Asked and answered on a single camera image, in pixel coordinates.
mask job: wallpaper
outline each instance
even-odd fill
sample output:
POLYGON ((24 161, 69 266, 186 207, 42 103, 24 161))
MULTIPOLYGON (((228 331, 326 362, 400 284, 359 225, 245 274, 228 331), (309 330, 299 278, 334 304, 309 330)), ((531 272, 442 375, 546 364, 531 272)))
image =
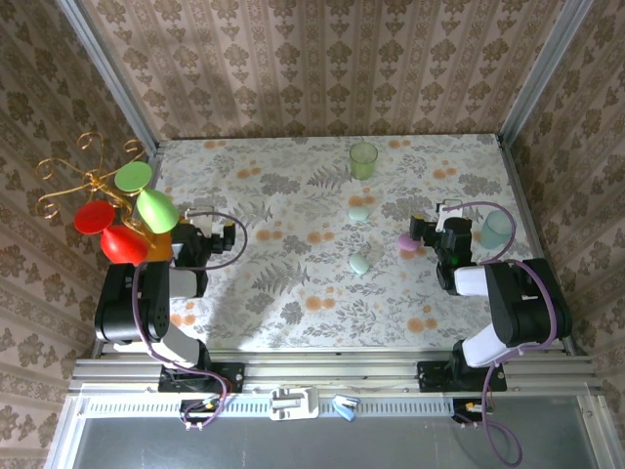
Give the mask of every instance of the wallpaper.
POLYGON ((73 228, 85 198, 34 216, 39 196, 80 179, 33 171, 52 155, 96 167, 76 146, 90 129, 118 163, 130 128, 63 14, 53 1, 0 1, 0 467, 43 466, 74 362, 93 343, 106 262, 73 228))
POLYGON ((497 133, 563 0, 83 0, 157 140, 497 133))
POLYGON ((625 2, 594 2, 513 154, 625 441, 625 2))

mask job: red cup on hook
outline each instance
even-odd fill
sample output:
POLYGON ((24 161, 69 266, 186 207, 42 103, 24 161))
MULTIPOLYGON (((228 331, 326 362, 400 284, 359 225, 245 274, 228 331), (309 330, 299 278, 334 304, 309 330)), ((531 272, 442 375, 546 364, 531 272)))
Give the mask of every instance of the red cup on hook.
POLYGON ((111 225, 115 208, 105 200, 89 202, 78 210, 74 227, 84 235, 102 233, 100 246, 113 264, 138 266, 147 257, 146 240, 123 225, 111 225))
POLYGON ((113 264, 138 266, 147 257, 147 242, 140 235, 123 225, 113 225, 102 232, 100 246, 113 264))

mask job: floral tablecloth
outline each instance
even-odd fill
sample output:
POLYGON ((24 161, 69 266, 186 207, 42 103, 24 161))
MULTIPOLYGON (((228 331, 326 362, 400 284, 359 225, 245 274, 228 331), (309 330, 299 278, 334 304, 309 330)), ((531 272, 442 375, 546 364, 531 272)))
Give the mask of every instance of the floral tablecloth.
MULTIPOLYGON (((241 260, 209 276, 201 299, 174 300, 172 321, 210 348, 448 348, 490 321, 480 297, 438 286, 431 248, 400 251, 411 215, 434 220, 445 198, 496 201, 519 221, 511 256, 530 256, 519 209, 491 135, 179 141, 165 144, 156 188, 182 209, 238 217, 250 242, 241 260), (352 180, 349 148, 379 151, 368 181, 352 180), (352 222, 364 205, 367 222, 352 222), (371 269, 349 267, 354 253, 371 269)), ((488 207, 474 220, 474 257, 488 207)), ((231 253, 214 256, 222 263, 231 253)))

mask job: white clamp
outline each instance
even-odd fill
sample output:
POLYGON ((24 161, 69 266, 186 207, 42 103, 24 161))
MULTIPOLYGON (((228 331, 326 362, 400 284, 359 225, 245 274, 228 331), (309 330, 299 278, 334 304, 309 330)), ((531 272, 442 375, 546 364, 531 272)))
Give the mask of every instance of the white clamp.
POLYGON ((456 208, 454 210, 444 210, 447 207, 455 207, 460 205, 462 200, 456 200, 452 198, 446 198, 441 204, 438 205, 438 223, 437 232, 442 232, 442 226, 445 220, 448 218, 462 218, 462 208, 456 208))
POLYGON ((303 420, 319 417, 319 393, 316 388, 277 388, 271 391, 270 419, 303 420))

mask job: light blue cup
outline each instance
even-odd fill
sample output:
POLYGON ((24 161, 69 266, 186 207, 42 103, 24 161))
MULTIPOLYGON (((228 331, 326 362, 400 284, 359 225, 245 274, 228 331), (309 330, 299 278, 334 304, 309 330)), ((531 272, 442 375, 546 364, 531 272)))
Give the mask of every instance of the light blue cup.
POLYGON ((507 243, 512 236, 512 224, 501 210, 490 212, 481 227, 480 244, 486 249, 494 249, 507 243))

